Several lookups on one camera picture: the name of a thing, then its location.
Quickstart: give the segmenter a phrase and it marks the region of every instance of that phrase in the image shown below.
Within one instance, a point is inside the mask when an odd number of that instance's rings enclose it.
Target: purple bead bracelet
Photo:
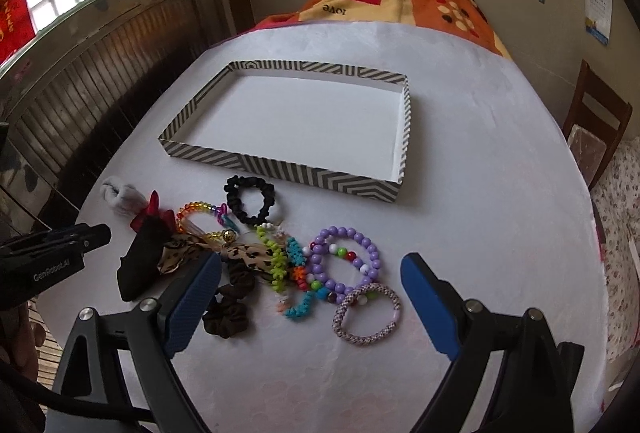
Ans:
[[[353,251],[347,251],[344,247],[338,247],[336,243],[328,243],[334,237],[337,238],[351,238],[356,243],[359,243],[367,254],[369,254],[370,263],[365,263],[360,257]],[[353,227],[335,227],[332,225],[328,229],[321,229],[318,236],[313,242],[309,244],[309,247],[302,249],[302,254],[307,258],[306,270],[307,270],[307,282],[312,283],[318,281],[329,292],[327,301],[331,303],[340,304],[344,300],[345,296],[354,290],[352,286],[346,286],[344,283],[337,283],[334,279],[329,278],[329,275],[324,272],[322,267],[322,256],[325,254],[334,254],[335,256],[346,259],[351,262],[351,265],[358,269],[362,275],[362,280],[356,285],[355,288],[359,288],[363,285],[369,285],[375,283],[380,274],[380,253],[378,248],[362,233],[357,232]]]

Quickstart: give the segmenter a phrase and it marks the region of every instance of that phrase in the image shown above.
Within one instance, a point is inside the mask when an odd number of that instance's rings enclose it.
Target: shallow cardboard tray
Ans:
[[[411,107],[404,74],[233,61],[158,137],[171,156],[393,202]]]

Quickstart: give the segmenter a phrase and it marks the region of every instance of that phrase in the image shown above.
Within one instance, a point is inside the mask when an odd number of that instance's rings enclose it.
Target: human hand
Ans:
[[[29,321],[29,306],[24,303],[18,307],[18,331],[9,346],[9,353],[0,347],[0,359],[11,362],[23,376],[36,381],[38,379],[38,352],[36,347],[44,344],[46,332],[40,323]]]

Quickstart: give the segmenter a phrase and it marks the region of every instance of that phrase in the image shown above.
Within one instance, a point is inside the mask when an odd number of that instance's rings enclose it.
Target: red sticker on wall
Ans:
[[[34,37],[27,0],[0,0],[0,63]]]

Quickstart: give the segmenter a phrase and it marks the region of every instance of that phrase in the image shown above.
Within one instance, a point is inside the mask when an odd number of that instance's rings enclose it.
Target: white table surface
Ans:
[[[558,126],[514,63],[455,36],[400,24],[331,22],[253,32],[200,56],[149,110],[102,177],[118,175],[145,194],[156,189],[164,208],[222,202],[225,180],[237,172],[170,158],[157,136],[229,61],[268,58],[360,65],[409,78],[412,135],[395,204],[273,181],[286,228],[301,241],[330,225],[355,227],[373,239],[382,281],[401,296],[404,313],[391,337],[363,349],[332,333],[333,305],[318,304],[312,317],[293,323],[276,313],[274,293],[261,286],[249,298],[247,333],[221,339],[199,327],[174,358],[211,430],[409,431],[448,366],[399,281],[400,259],[418,251],[463,298],[516,315],[537,306],[556,341],[585,346],[572,402],[576,431],[587,431],[603,391],[607,311],[591,203]],[[242,128],[238,114],[229,131]],[[132,307],[120,300],[116,269],[134,233],[100,199],[99,184],[78,221],[107,223],[111,243],[87,254],[83,271],[38,301],[61,344],[81,308],[106,314]],[[358,280],[337,259],[329,270],[351,285]],[[356,333],[372,333],[391,314],[381,299],[350,312],[357,313],[350,320]],[[491,383],[498,362],[494,354]],[[124,370],[135,403],[144,403],[130,362]],[[484,383],[464,431],[482,418],[491,391]]]

